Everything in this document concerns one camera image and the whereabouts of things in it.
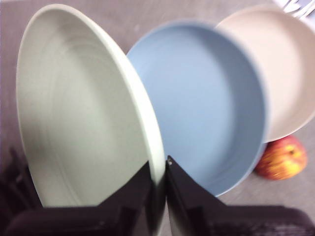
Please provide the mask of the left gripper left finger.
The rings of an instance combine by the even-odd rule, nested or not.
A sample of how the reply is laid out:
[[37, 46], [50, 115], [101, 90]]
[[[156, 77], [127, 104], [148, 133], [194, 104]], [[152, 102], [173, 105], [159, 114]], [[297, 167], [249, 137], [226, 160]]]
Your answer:
[[48, 207], [18, 214], [6, 236], [130, 236], [150, 198], [149, 165], [97, 206]]

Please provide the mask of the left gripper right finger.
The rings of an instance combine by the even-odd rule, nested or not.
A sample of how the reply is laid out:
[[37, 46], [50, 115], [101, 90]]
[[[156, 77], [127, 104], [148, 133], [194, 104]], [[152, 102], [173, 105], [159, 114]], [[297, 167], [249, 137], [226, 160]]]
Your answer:
[[197, 184], [171, 157], [167, 203], [175, 236], [313, 236], [308, 215], [284, 206], [228, 206]]

